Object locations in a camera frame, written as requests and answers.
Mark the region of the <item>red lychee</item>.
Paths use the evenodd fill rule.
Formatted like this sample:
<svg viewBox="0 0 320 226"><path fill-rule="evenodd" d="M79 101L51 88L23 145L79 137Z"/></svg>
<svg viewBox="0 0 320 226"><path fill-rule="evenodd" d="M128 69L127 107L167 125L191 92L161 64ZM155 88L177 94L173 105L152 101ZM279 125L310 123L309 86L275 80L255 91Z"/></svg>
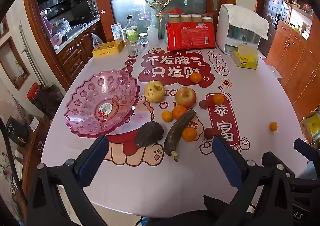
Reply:
<svg viewBox="0 0 320 226"><path fill-rule="evenodd" d="M210 140L214 137L214 130L208 127L204 130L203 135L206 140Z"/></svg>
<svg viewBox="0 0 320 226"><path fill-rule="evenodd" d="M199 102L199 106L200 106L201 109L207 109L208 106L209 106L208 100L201 100L201 101Z"/></svg>

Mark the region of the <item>overripe brown banana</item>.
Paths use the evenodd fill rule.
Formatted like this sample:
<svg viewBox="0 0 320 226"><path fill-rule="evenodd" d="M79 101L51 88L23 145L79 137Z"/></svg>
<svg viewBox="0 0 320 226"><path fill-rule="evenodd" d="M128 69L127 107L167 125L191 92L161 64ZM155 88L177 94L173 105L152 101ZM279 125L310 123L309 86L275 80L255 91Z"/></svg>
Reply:
<svg viewBox="0 0 320 226"><path fill-rule="evenodd" d="M164 152L167 156L171 156L176 162L178 162L179 158L176 149L182 136L182 132L195 116L196 112L194 110L188 110L176 120L165 138Z"/></svg>

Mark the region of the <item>red yellow apple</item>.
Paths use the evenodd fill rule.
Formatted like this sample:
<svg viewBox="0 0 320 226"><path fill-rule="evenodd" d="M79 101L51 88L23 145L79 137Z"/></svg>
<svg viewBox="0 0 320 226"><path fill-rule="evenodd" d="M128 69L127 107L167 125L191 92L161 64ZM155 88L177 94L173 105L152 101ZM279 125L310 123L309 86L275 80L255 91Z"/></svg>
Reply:
<svg viewBox="0 0 320 226"><path fill-rule="evenodd" d="M175 95L175 101L178 105L184 106L186 109L192 108L196 103L196 93L188 87L180 88Z"/></svg>

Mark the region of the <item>small orange mandarin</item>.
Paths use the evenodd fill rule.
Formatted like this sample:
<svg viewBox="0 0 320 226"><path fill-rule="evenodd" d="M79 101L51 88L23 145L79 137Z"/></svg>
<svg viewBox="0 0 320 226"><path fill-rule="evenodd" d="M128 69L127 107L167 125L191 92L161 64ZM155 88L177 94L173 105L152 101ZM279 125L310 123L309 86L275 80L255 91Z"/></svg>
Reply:
<svg viewBox="0 0 320 226"><path fill-rule="evenodd" d="M162 120L165 121L166 123L170 123L174 119L172 112L168 110L163 111L161 117L162 117Z"/></svg>

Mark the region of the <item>dark avocado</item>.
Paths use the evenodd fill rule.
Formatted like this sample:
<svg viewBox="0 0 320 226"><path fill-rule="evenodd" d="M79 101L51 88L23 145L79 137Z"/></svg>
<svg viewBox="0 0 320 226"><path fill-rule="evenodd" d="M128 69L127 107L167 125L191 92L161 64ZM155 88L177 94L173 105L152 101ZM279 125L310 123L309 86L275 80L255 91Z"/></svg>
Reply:
<svg viewBox="0 0 320 226"><path fill-rule="evenodd" d="M164 129L161 124L155 121L145 123L135 136L137 147L147 147L160 141L163 138Z"/></svg>

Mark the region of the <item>yellow pear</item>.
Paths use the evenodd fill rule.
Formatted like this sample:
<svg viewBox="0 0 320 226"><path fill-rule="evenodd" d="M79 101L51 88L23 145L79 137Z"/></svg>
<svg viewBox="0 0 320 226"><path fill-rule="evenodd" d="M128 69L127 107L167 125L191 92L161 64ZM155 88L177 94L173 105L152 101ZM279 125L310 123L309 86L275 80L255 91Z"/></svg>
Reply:
<svg viewBox="0 0 320 226"><path fill-rule="evenodd" d="M144 88L144 96L149 102L159 103L163 100L165 89L160 81L151 81Z"/></svg>

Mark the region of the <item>large orange mandarin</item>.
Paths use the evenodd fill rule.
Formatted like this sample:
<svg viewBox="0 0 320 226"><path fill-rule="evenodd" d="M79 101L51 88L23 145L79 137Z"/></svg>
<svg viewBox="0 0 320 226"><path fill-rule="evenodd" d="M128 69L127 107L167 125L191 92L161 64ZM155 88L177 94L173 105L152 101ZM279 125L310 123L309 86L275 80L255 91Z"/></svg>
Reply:
<svg viewBox="0 0 320 226"><path fill-rule="evenodd" d="M175 120L178 120L187 111L188 110L184 106L177 105L172 109L172 115Z"/></svg>

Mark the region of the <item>yellow tissue box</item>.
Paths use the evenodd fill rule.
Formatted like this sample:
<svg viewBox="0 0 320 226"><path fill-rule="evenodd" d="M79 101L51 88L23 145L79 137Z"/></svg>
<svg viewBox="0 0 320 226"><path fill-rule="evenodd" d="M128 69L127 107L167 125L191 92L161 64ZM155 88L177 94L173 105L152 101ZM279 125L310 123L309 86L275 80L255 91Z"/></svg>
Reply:
<svg viewBox="0 0 320 226"><path fill-rule="evenodd" d="M258 50L247 45L239 45L232 53L232 60L237 67L254 69L258 67Z"/></svg>

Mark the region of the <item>pink plastic fruit bowl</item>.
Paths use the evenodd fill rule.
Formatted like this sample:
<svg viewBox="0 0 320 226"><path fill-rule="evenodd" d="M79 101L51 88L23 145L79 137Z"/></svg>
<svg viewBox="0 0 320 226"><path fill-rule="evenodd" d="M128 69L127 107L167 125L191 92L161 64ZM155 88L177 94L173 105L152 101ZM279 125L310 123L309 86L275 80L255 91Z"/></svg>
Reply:
<svg viewBox="0 0 320 226"><path fill-rule="evenodd" d="M66 125L79 137L107 135L131 116L139 93L138 80L123 70L92 75L71 94L66 104Z"/></svg>

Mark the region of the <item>red snack package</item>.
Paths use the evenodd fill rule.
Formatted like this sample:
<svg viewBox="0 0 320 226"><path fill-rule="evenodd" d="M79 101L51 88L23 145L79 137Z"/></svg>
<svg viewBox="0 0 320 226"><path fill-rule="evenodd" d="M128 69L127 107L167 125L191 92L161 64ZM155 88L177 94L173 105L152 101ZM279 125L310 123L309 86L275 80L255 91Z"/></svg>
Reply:
<svg viewBox="0 0 320 226"><path fill-rule="evenodd" d="M215 48L213 23L179 22L166 24L168 50Z"/></svg>

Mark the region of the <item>yellow tin box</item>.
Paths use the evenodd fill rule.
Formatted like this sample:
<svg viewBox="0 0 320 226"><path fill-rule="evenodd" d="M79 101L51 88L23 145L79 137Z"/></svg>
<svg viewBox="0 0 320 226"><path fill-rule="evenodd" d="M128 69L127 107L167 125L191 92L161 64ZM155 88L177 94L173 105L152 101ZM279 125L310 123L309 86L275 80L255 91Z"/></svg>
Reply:
<svg viewBox="0 0 320 226"><path fill-rule="evenodd" d="M103 57L103 56L110 56L110 55L117 55L123 49L123 41L122 40L115 40L112 42L101 43L97 45L92 54L94 57Z"/></svg>

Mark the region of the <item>clear glass cup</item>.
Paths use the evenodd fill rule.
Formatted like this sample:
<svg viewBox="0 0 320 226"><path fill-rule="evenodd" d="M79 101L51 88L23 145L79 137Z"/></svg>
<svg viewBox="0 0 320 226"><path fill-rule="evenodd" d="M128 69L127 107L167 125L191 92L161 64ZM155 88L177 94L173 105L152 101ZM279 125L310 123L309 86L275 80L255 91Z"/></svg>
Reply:
<svg viewBox="0 0 320 226"><path fill-rule="evenodd" d="M136 41L130 41L129 39L126 41L126 47L129 56L138 56L142 52L140 38Z"/></svg>

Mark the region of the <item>small glass jar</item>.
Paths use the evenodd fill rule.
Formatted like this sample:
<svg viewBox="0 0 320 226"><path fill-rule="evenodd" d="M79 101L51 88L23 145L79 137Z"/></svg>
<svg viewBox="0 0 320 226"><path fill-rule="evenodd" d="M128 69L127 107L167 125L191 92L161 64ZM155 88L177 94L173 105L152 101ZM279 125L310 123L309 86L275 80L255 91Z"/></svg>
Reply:
<svg viewBox="0 0 320 226"><path fill-rule="evenodd" d="M142 47L146 47L149 44L147 32L139 33L139 38L140 38L140 43Z"/></svg>

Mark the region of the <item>white squeeze bottle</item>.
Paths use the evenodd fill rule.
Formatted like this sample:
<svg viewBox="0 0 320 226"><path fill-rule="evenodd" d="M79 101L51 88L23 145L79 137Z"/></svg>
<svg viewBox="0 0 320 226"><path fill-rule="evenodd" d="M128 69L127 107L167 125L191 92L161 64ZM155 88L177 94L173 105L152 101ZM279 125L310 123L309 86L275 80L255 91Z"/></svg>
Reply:
<svg viewBox="0 0 320 226"><path fill-rule="evenodd" d="M152 48L157 47L159 45L158 29L154 25L150 25L147 28L147 34L149 46Z"/></svg>

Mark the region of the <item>plastic bottle green label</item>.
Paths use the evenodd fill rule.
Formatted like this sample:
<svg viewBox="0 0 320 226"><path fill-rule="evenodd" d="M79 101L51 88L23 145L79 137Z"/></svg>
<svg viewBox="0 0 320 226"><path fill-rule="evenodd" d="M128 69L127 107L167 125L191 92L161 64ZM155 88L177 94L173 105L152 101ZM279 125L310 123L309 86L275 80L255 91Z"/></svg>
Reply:
<svg viewBox="0 0 320 226"><path fill-rule="evenodd" d="M138 39L139 39L138 25L133 20L132 15L128 15L127 16L127 23L126 23L126 26L125 26L125 30L126 30L127 40L130 43L135 43L136 41L138 41Z"/></svg>

